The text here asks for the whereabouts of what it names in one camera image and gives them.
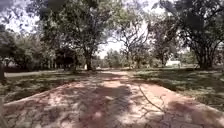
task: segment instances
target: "brick paving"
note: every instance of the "brick paving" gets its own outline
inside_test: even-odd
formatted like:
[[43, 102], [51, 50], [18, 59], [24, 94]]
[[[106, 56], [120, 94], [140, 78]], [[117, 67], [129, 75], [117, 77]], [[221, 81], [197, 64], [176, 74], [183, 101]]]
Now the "brick paving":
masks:
[[102, 72], [4, 105], [10, 128], [224, 128], [224, 113], [125, 72]]

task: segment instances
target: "park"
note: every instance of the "park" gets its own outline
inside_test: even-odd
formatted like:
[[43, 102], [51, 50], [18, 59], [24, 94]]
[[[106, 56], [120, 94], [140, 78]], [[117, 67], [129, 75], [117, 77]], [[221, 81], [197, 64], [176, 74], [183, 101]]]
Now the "park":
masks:
[[222, 0], [22, 1], [0, 2], [0, 128], [224, 128]]

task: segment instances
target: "tree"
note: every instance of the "tree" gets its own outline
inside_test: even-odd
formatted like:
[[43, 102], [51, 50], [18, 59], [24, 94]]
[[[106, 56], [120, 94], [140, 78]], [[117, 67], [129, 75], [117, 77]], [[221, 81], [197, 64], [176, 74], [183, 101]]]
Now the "tree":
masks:
[[40, 12], [44, 40], [54, 47], [70, 45], [84, 52], [87, 69], [100, 44], [106, 43], [107, 26], [116, 1], [66, 1], [55, 10], [48, 7]]
[[0, 25], [0, 82], [2, 84], [6, 82], [3, 61], [5, 58], [12, 55], [14, 48], [14, 38], [5, 29], [4, 25]]
[[224, 41], [222, 0], [178, 0], [159, 4], [176, 18], [179, 36], [196, 55], [202, 69], [212, 68], [217, 46]]
[[118, 51], [110, 49], [107, 52], [107, 56], [105, 56], [104, 60], [106, 60], [109, 68], [119, 68], [122, 66], [121, 55], [119, 54]]
[[172, 31], [175, 19], [166, 15], [153, 15], [153, 25], [151, 25], [150, 39], [153, 45], [153, 54], [159, 59], [164, 67], [171, 53], [177, 49], [176, 33]]
[[139, 63], [143, 59], [142, 54], [149, 49], [147, 42], [149, 33], [147, 28], [143, 27], [148, 21], [135, 7], [122, 9], [114, 20], [116, 24], [114, 38], [124, 44], [122, 53], [126, 56], [129, 67], [134, 62], [137, 62], [137, 67], [139, 67]]
[[184, 64], [196, 64], [196, 58], [192, 51], [182, 53], [180, 59]]
[[22, 70], [39, 70], [50, 68], [55, 58], [54, 52], [40, 41], [36, 34], [14, 33], [15, 49], [10, 58]]
[[59, 67], [63, 66], [64, 69], [76, 67], [79, 65], [77, 51], [72, 50], [69, 47], [63, 47], [56, 50], [56, 63]]

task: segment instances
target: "lawn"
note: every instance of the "lawn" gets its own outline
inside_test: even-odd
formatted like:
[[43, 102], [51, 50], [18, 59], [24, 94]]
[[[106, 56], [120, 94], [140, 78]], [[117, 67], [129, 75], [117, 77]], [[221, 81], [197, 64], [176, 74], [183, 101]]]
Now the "lawn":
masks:
[[135, 77], [224, 111], [224, 75], [221, 71], [164, 69], [139, 71]]
[[64, 71], [40, 71], [6, 74], [7, 85], [0, 86], [5, 102], [19, 100], [78, 80], [78, 75]]

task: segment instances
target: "tree trunk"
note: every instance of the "tree trunk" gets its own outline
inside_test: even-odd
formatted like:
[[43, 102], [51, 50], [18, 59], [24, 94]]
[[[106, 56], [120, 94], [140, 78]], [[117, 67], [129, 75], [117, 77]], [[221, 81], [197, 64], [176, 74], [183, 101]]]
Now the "tree trunk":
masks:
[[3, 85], [6, 83], [6, 78], [5, 78], [5, 74], [4, 74], [4, 67], [2, 65], [2, 61], [0, 61], [0, 82]]
[[200, 66], [200, 69], [202, 70], [208, 70], [211, 69], [213, 66], [213, 58], [214, 54], [212, 52], [209, 52], [209, 50], [201, 49], [200, 53], [195, 53], [198, 65]]
[[161, 58], [161, 63], [162, 63], [162, 68], [164, 68], [166, 66], [166, 63], [165, 63], [165, 60], [164, 60], [164, 57]]
[[129, 53], [126, 53], [126, 59], [127, 59], [127, 62], [128, 62], [128, 68], [131, 69], [131, 61], [129, 59]]
[[6, 61], [6, 63], [5, 63], [6, 68], [9, 68], [9, 63], [10, 63], [10, 61]]
[[140, 69], [141, 68], [141, 60], [136, 60], [136, 63], [137, 63], [137, 69]]
[[86, 55], [86, 65], [87, 65], [87, 71], [92, 70], [92, 57], [91, 55]]
[[224, 72], [224, 46], [222, 47], [222, 72]]
[[91, 59], [86, 59], [87, 71], [92, 70]]

